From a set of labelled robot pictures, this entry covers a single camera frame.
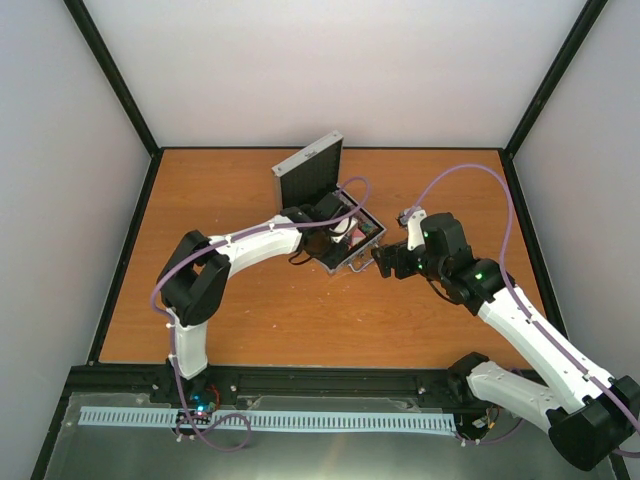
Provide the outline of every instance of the wire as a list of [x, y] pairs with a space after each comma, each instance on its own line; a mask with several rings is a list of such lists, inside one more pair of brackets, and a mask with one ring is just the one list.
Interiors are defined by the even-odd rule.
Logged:
[[[198, 412], [196, 414], [196, 416], [199, 419], [206, 419], [209, 418], [209, 414], [207, 412]], [[178, 423], [176, 423], [176, 428], [174, 428], [172, 431], [173, 433], [176, 435], [176, 437], [180, 436], [180, 429], [182, 428], [182, 426], [187, 422], [187, 417], [183, 416], [180, 421]]]
[[437, 294], [441, 299], [443, 299], [443, 300], [445, 300], [445, 301], [449, 302], [449, 303], [450, 303], [450, 304], [452, 304], [452, 305], [457, 305], [457, 303], [456, 303], [456, 302], [454, 302], [453, 300], [451, 300], [450, 298], [448, 298], [447, 296], [445, 296], [445, 295], [444, 295], [444, 293], [442, 293], [442, 292], [438, 289], [438, 287], [436, 287], [436, 286], [435, 286], [435, 284], [433, 283], [433, 280], [429, 280], [429, 279], [427, 279], [427, 283], [429, 284], [429, 286], [430, 286], [431, 288], [433, 288], [433, 291], [434, 291], [434, 292], [436, 292], [436, 294]]
[[[542, 335], [544, 335], [544, 337], [547, 340], [549, 340], [549, 342], [554, 347], [556, 347], [556, 349], [560, 353], [562, 353], [562, 355], [564, 355], [564, 357], [567, 360], [569, 360], [576, 367], [576, 369], [578, 369], [580, 373], [585, 375], [585, 378], [588, 378], [596, 387], [598, 387], [598, 389], [602, 391], [602, 393], [604, 393], [607, 397], [609, 397], [609, 399], [620, 409], [620, 411], [624, 414], [624, 416], [627, 417], [627, 420], [629, 420], [631, 425], [633, 425], [636, 432], [640, 433], [640, 422], [638, 422], [638, 419], [633, 416], [633, 413], [631, 413], [631, 410], [629, 410], [626, 407], [626, 405], [622, 403], [622, 401], [618, 397], [616, 397], [613, 392], [611, 392], [611, 390], [605, 387], [602, 384], [602, 382], [600, 382], [597, 378], [589, 375], [589, 369], [587, 369], [584, 365], [582, 365], [582, 363], [580, 363], [580, 361], [578, 361], [577, 358], [571, 355], [571, 353], [569, 353], [569, 351], [566, 348], [564, 348], [564, 346], [562, 346], [562, 344], [560, 344], [558, 340], [555, 339], [555, 337], [544, 327], [544, 325], [538, 322], [535, 318], [532, 318], [533, 317], [532, 313], [526, 307], [524, 302], [520, 299], [517, 292], [515, 291], [515, 288], [511, 284], [511, 280], [509, 280], [509, 276], [507, 275], [505, 256], [507, 253], [507, 245], [509, 244], [509, 238], [511, 237], [511, 226], [513, 225], [514, 208], [513, 208], [513, 200], [511, 199], [511, 194], [509, 193], [509, 187], [500, 175], [498, 175], [495, 171], [493, 171], [489, 167], [485, 167], [484, 165], [479, 165], [476, 163], [463, 163], [460, 165], [456, 165], [455, 167], [451, 167], [445, 170], [444, 172], [442, 172], [435, 179], [433, 179], [433, 181], [427, 186], [427, 188], [424, 189], [422, 194], [420, 194], [420, 197], [418, 197], [418, 200], [416, 201], [416, 203], [409, 209], [409, 211], [405, 214], [402, 220], [408, 221], [408, 218], [413, 214], [413, 212], [415, 212], [420, 207], [420, 203], [422, 202], [424, 197], [427, 196], [427, 194], [431, 191], [431, 189], [438, 182], [440, 182], [440, 180], [442, 180], [444, 177], [446, 177], [447, 175], [457, 170], [462, 170], [465, 168], [475, 168], [475, 169], [487, 172], [489, 175], [495, 178], [498, 181], [498, 183], [502, 186], [502, 190], [504, 191], [505, 197], [507, 198], [507, 226], [505, 228], [504, 238], [502, 239], [502, 246], [500, 248], [500, 258], [498, 263], [500, 265], [500, 275], [502, 275], [504, 284], [507, 287], [507, 290], [509, 291], [509, 294], [513, 298], [514, 302], [516, 302], [516, 305], [518, 305], [518, 308], [522, 310], [522, 312], [531, 321], [531, 323], [538, 329], [538, 331]], [[613, 453], [616, 453], [618, 455], [621, 455], [623, 457], [628, 457], [628, 458], [640, 458], [640, 452], [627, 452], [624, 450], [616, 449], [613, 451]]]
[[216, 411], [220, 410], [220, 392], [218, 391], [216, 386], [211, 384], [207, 388], [205, 388], [205, 391], [213, 392], [213, 394], [216, 396], [216, 406], [213, 409], [213, 411], [216, 412]]
[[293, 260], [302, 255], [302, 252], [304, 252], [304, 250], [298, 250], [294, 255], [287, 258], [287, 262], [289, 262], [291, 265], [297, 265], [297, 263], [293, 263]]
[[317, 257], [312, 257], [311, 255], [309, 255], [307, 258], [305, 258], [304, 260], [300, 260], [299, 262], [292, 262], [292, 260], [295, 260], [296, 258], [298, 258], [300, 255], [302, 254], [302, 251], [296, 253], [293, 257], [290, 257], [287, 259], [287, 261], [293, 265], [294, 267], [297, 267], [298, 265], [304, 265], [305, 263], [309, 263], [311, 260], [313, 260], [314, 258]]
[[[488, 447], [490, 445], [497, 445], [498, 443], [502, 443], [505, 440], [510, 439], [511, 437], [513, 437], [516, 433], [518, 433], [518, 431], [520, 431], [520, 429], [522, 428], [522, 426], [524, 425], [524, 420], [522, 418], [520, 418], [518, 420], [518, 423], [516, 423], [516, 425], [509, 430], [507, 433], [505, 433], [504, 435], [498, 437], [498, 438], [494, 438], [492, 440], [479, 440], [476, 445], [478, 446], [483, 446], [483, 447]], [[455, 433], [456, 438], [458, 440], [460, 440], [461, 442], [465, 443], [465, 439], [462, 438], [462, 436], [460, 436], [460, 434], [458, 432]]]
[[[247, 417], [245, 417], [244, 415], [241, 415], [239, 413], [230, 413], [230, 414], [225, 415], [225, 416], [221, 417], [220, 419], [218, 419], [215, 423], [213, 423], [211, 426], [209, 426], [204, 431], [200, 431], [200, 429], [196, 426], [196, 424], [194, 422], [194, 418], [192, 417], [191, 412], [189, 411], [189, 406], [188, 406], [187, 399], [186, 399], [186, 396], [185, 396], [185, 393], [184, 393], [184, 388], [182, 386], [182, 376], [181, 376], [182, 374], [180, 372], [180, 365], [179, 365], [179, 362], [177, 361], [176, 339], [175, 339], [175, 334], [173, 332], [173, 329], [175, 329], [175, 327], [176, 327], [176, 325], [174, 323], [175, 320], [174, 320], [174, 317], [172, 315], [170, 315], [166, 310], [158, 307], [157, 304], [156, 304], [156, 299], [158, 298], [160, 290], [162, 290], [162, 287], [164, 287], [164, 285], [169, 281], [170, 278], [172, 278], [174, 275], [176, 275], [184, 267], [186, 267], [187, 265], [190, 265], [191, 263], [193, 263], [199, 257], [202, 257], [203, 255], [206, 255], [206, 254], [208, 254], [210, 252], [213, 252], [216, 248], [220, 248], [220, 247], [222, 247], [224, 245], [227, 245], [228, 243], [237, 242], [238, 240], [242, 240], [243, 238], [246, 238], [246, 237], [248, 237], [250, 235], [255, 235], [257, 233], [266, 232], [266, 231], [269, 231], [269, 230], [272, 230], [272, 229], [273, 230], [280, 230], [280, 229], [285, 229], [285, 228], [324, 227], [326, 225], [333, 225], [333, 224], [336, 224], [336, 223], [340, 223], [345, 218], [349, 218], [349, 217], [355, 215], [357, 212], [359, 212], [364, 207], [365, 203], [369, 199], [369, 196], [371, 195], [371, 184], [369, 183], [369, 181], [365, 177], [361, 177], [361, 176], [356, 176], [356, 177], [352, 177], [352, 178], [348, 179], [346, 182], [344, 182], [342, 184], [342, 186], [340, 187], [340, 191], [343, 191], [347, 185], [349, 185], [349, 184], [351, 184], [352, 182], [355, 182], [355, 181], [361, 181], [361, 182], [363, 182], [365, 184], [365, 187], [366, 187], [365, 193], [364, 193], [360, 203], [358, 203], [352, 210], [350, 210], [349, 212], [345, 213], [344, 215], [340, 215], [339, 217], [332, 218], [330, 220], [325, 220], [325, 221], [322, 221], [322, 222], [305, 222], [305, 223], [293, 223], [293, 222], [291, 222], [291, 223], [278, 223], [278, 224], [258, 225], [256, 227], [252, 227], [252, 228], [249, 228], [247, 230], [242, 230], [240, 232], [236, 232], [235, 234], [228, 236], [228, 239], [229, 239], [228, 241], [225, 239], [225, 240], [221, 240], [219, 242], [215, 242], [215, 243], [213, 243], [213, 244], [211, 244], [211, 245], [209, 245], [209, 246], [207, 246], [205, 248], [202, 248], [202, 249], [198, 250], [197, 252], [192, 253], [191, 255], [187, 256], [185, 259], [183, 259], [180, 262], [178, 262], [174, 267], [169, 269], [169, 271], [158, 281], [156, 286], [153, 288], [153, 291], [151, 292], [151, 298], [150, 298], [151, 309], [153, 311], [159, 313], [160, 315], [164, 315], [165, 317], [168, 318], [167, 326], [169, 327], [169, 352], [170, 352], [170, 358], [176, 359], [175, 362], [172, 362], [173, 363], [173, 373], [175, 375], [176, 387], [178, 389], [178, 396], [180, 397], [180, 403], [182, 405], [182, 409], [184, 410], [185, 418], [187, 419], [187, 421], [189, 422], [191, 427], [193, 427], [193, 431], [198, 436], [198, 438], [200, 440], [202, 440], [206, 445], [208, 445], [209, 447], [213, 448], [214, 450], [218, 450], [220, 452], [231, 453], [231, 452], [237, 452], [238, 450], [242, 449], [251, 440], [251, 423], [249, 422]], [[211, 432], [213, 429], [215, 429], [215, 427], [217, 427], [218, 425], [220, 425], [223, 422], [226, 422], [230, 418], [239, 418], [240, 420], [242, 420], [242, 422], [244, 422], [244, 424], [247, 427], [247, 435], [239, 445], [237, 445], [235, 447], [231, 447], [231, 448], [221, 447], [221, 446], [209, 441], [205, 437], [205, 435], [207, 433]]]
[[329, 235], [330, 237], [339, 237], [340, 235], [344, 235], [345, 233], [347, 233], [347, 230], [349, 230], [349, 228], [351, 228], [351, 221], [349, 221], [349, 223], [347, 223], [347, 226], [346, 226], [346, 227], [344, 227], [344, 230], [343, 230], [343, 231], [341, 231], [341, 232], [332, 232], [332, 231], [329, 231], [329, 232], [327, 233], [327, 235]]
[[495, 423], [498, 421], [498, 418], [500, 417], [500, 411], [501, 411], [502, 409], [501, 409], [501, 408], [500, 408], [500, 406], [498, 406], [498, 405], [495, 405], [495, 407], [496, 407], [496, 417], [495, 417], [493, 420], [491, 420], [491, 418], [489, 419], [489, 420], [490, 420], [490, 422], [491, 422], [491, 423], [489, 424], [489, 425], [490, 425], [490, 427], [489, 427], [489, 428], [493, 428], [493, 426], [495, 425]]

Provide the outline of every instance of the lid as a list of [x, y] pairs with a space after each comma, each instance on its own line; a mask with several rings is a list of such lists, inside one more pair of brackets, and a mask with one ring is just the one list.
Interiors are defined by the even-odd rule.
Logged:
[[334, 130], [272, 168], [278, 211], [315, 205], [338, 188], [343, 139]]

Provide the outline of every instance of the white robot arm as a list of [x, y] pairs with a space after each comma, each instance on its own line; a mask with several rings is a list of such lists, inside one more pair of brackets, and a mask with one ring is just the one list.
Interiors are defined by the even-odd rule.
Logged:
[[449, 369], [454, 398], [485, 400], [508, 409], [548, 433], [565, 459], [583, 470], [592, 469], [633, 433], [631, 423], [591, 380], [599, 381], [636, 417], [640, 386], [628, 376], [614, 379], [563, 337], [519, 287], [510, 292], [495, 261], [473, 256], [453, 215], [427, 216], [417, 210], [406, 227], [406, 241], [372, 252], [382, 276], [389, 277], [392, 270], [399, 279], [423, 276], [443, 299], [464, 305], [504, 336], [546, 383], [522, 378], [472, 353]]
[[[261, 225], [278, 224], [291, 224], [291, 220], [276, 215]], [[176, 356], [171, 360], [173, 362], [177, 359], [179, 371], [184, 378], [195, 377], [208, 365], [205, 348], [207, 326], [209, 318], [220, 306], [227, 280], [267, 258], [295, 252], [301, 238], [302, 232], [297, 228], [269, 229], [250, 234], [233, 243], [228, 242], [208, 257], [203, 257], [204, 265], [200, 275], [189, 268], [176, 275], [177, 285], [168, 283], [168, 288], [163, 289], [162, 294], [167, 312], [174, 317]], [[177, 255], [174, 253], [163, 272], [195, 249], [224, 240], [224, 236], [207, 238], [195, 232], [187, 234], [176, 249]]]

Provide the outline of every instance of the purple cable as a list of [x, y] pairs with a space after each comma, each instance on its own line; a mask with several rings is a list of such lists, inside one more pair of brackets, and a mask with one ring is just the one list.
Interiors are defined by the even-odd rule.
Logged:
[[[358, 203], [352, 210], [350, 210], [349, 212], [345, 213], [344, 215], [341, 215], [339, 217], [336, 218], [332, 218], [330, 220], [325, 220], [322, 222], [307, 222], [307, 223], [279, 223], [279, 224], [274, 224], [272, 226], [270, 225], [259, 225], [257, 227], [253, 227], [253, 228], [249, 228], [247, 230], [238, 232], [234, 235], [231, 236], [230, 238], [230, 242], [236, 242], [238, 240], [242, 240], [243, 238], [246, 238], [250, 235], [255, 235], [256, 233], [262, 233], [262, 232], [266, 232], [271, 230], [272, 228], [274, 230], [280, 230], [280, 229], [285, 229], [285, 228], [313, 228], [313, 227], [324, 227], [327, 225], [334, 225], [336, 223], [340, 223], [342, 220], [344, 220], [345, 218], [349, 218], [353, 215], [355, 215], [357, 212], [359, 212], [362, 207], [364, 207], [364, 204], [367, 202], [367, 200], [369, 199], [369, 196], [371, 195], [371, 185], [369, 184], [369, 181], [365, 178], [365, 177], [361, 177], [361, 176], [356, 176], [356, 177], [352, 177], [349, 180], [347, 180], [346, 182], [344, 182], [342, 184], [342, 186], [340, 187], [340, 191], [344, 190], [345, 187], [347, 185], [349, 185], [352, 182], [355, 181], [362, 181], [364, 182], [365, 186], [366, 186], [366, 190], [364, 193], [364, 196], [362, 198], [362, 200], [360, 201], [360, 203]], [[158, 312], [161, 315], [166, 316], [169, 319], [169, 352], [172, 356], [176, 356], [176, 342], [175, 342], [175, 335], [172, 332], [172, 328], [175, 328], [175, 324], [174, 324], [174, 318], [165, 310], [163, 310], [162, 308], [158, 307], [156, 305], [156, 298], [158, 297], [158, 294], [160, 293], [160, 290], [162, 290], [162, 287], [164, 287], [165, 283], [167, 283], [167, 281], [172, 278], [175, 274], [177, 274], [182, 268], [184, 268], [185, 266], [191, 264], [192, 262], [194, 262], [197, 258], [206, 255], [209, 252], [212, 252], [213, 250], [215, 250], [216, 248], [220, 248], [224, 245], [227, 245], [227, 240], [221, 240], [219, 242], [216, 242], [214, 244], [211, 244], [201, 250], [198, 250], [195, 253], [192, 253], [191, 255], [189, 255], [187, 258], [185, 258], [184, 260], [178, 262], [177, 265], [175, 265], [173, 268], [171, 268], [156, 284], [156, 286], [154, 287], [153, 291], [151, 292], [151, 299], [150, 299], [150, 304], [151, 304], [151, 309], [154, 310], [155, 312]], [[182, 378], [181, 378], [181, 372], [179, 371], [180, 367], [178, 365], [178, 362], [175, 363], [174, 368], [173, 368], [173, 372], [175, 374], [175, 378], [176, 378], [176, 386], [178, 388], [178, 396], [180, 397], [180, 403], [182, 404], [182, 409], [184, 410], [184, 414], [185, 414], [185, 418], [187, 419], [187, 421], [189, 422], [189, 424], [191, 425], [191, 427], [193, 428], [193, 431], [195, 432], [195, 434], [198, 436], [198, 438], [200, 438], [200, 440], [202, 440], [205, 444], [207, 444], [208, 446], [210, 446], [211, 448], [218, 450], [220, 452], [227, 452], [227, 453], [231, 453], [231, 452], [237, 452], [238, 450], [242, 449], [244, 446], [247, 445], [247, 443], [249, 443], [249, 440], [251, 440], [251, 424], [249, 423], [249, 420], [247, 419], [247, 417], [245, 417], [244, 415], [241, 415], [239, 413], [231, 413], [228, 415], [225, 415], [223, 417], [221, 417], [220, 419], [218, 419], [215, 423], [213, 423], [211, 426], [209, 426], [206, 430], [204, 431], [200, 431], [200, 429], [196, 426], [193, 417], [191, 416], [191, 412], [189, 412], [189, 406], [187, 404], [187, 399], [186, 396], [184, 394], [184, 388], [182, 386]], [[207, 438], [205, 437], [205, 434], [212, 431], [215, 427], [217, 427], [218, 425], [220, 425], [221, 423], [227, 421], [229, 418], [240, 418], [245, 425], [247, 426], [247, 435], [244, 438], [244, 440], [242, 441], [242, 443], [240, 443], [239, 445], [235, 446], [235, 447], [231, 447], [231, 448], [225, 448], [225, 447], [221, 447], [219, 445], [216, 445], [215, 443], [210, 442], [209, 440], [207, 440]]]
[[[533, 315], [531, 314], [529, 309], [525, 306], [524, 302], [520, 299], [520, 297], [518, 297], [518, 294], [516, 293], [515, 288], [511, 284], [511, 281], [509, 280], [509, 276], [507, 275], [507, 270], [506, 270], [505, 256], [507, 253], [507, 245], [509, 244], [509, 238], [511, 236], [511, 226], [513, 225], [513, 200], [511, 199], [511, 194], [509, 193], [509, 187], [507, 186], [506, 182], [502, 179], [500, 175], [498, 175], [489, 167], [485, 167], [484, 165], [479, 165], [476, 163], [463, 163], [460, 165], [456, 165], [455, 167], [451, 167], [445, 170], [444, 172], [442, 172], [440, 175], [438, 175], [427, 186], [427, 188], [424, 189], [420, 197], [418, 197], [418, 200], [416, 201], [416, 203], [409, 209], [409, 211], [403, 217], [403, 220], [407, 221], [411, 216], [411, 214], [413, 214], [413, 212], [415, 212], [418, 208], [420, 208], [420, 204], [422, 203], [422, 200], [424, 200], [424, 197], [427, 196], [429, 191], [440, 180], [442, 180], [444, 177], [446, 177], [450, 173], [453, 173], [457, 170], [462, 170], [464, 168], [476, 168], [490, 174], [493, 178], [495, 178], [498, 181], [498, 183], [500, 183], [500, 185], [502, 186], [502, 190], [504, 191], [505, 197], [507, 198], [507, 204], [508, 204], [507, 227], [504, 232], [502, 247], [500, 248], [499, 265], [500, 265], [500, 275], [502, 275], [502, 279], [504, 280], [504, 284], [507, 287], [509, 294], [511, 295], [513, 300], [516, 302], [516, 305], [518, 305], [518, 308], [520, 308], [520, 310], [522, 310], [522, 312], [526, 315], [526, 317], [529, 320], [531, 320], [531, 323], [538, 329], [538, 331], [542, 335], [544, 335], [544, 337], [547, 340], [549, 340], [549, 342], [554, 347], [556, 347], [556, 349], [558, 349], [558, 351], [562, 353], [562, 355], [564, 355], [566, 359], [569, 360], [569, 362], [571, 362], [578, 369], [580, 373], [582, 373], [583, 375], [588, 374], [589, 370], [584, 365], [582, 365], [577, 358], [571, 355], [571, 353], [555, 339], [555, 337], [544, 327], [544, 325], [542, 325], [540, 322], [532, 318]], [[638, 419], [633, 416], [633, 414], [626, 407], [626, 405], [622, 403], [622, 401], [618, 397], [616, 397], [607, 387], [605, 387], [602, 384], [602, 382], [600, 382], [597, 378], [589, 376], [589, 380], [591, 380], [591, 382], [593, 382], [593, 384], [596, 387], [598, 387], [598, 389], [600, 389], [602, 393], [604, 393], [607, 397], [611, 399], [611, 401], [620, 409], [620, 411], [624, 414], [624, 416], [627, 417], [627, 420], [631, 422], [631, 425], [633, 425], [633, 427], [636, 429], [636, 432], [640, 433], [640, 422], [638, 422]], [[516, 425], [512, 431], [505, 434], [503, 437], [497, 438], [495, 440], [491, 440], [492, 444], [495, 444], [495, 443], [498, 443], [499, 441], [504, 440], [505, 437], [507, 436], [510, 437], [514, 433], [514, 431], [518, 429], [518, 427], [519, 425]], [[640, 452], [627, 452], [625, 450], [616, 449], [613, 451], [613, 453], [616, 453], [620, 456], [628, 457], [628, 458], [640, 458]]]

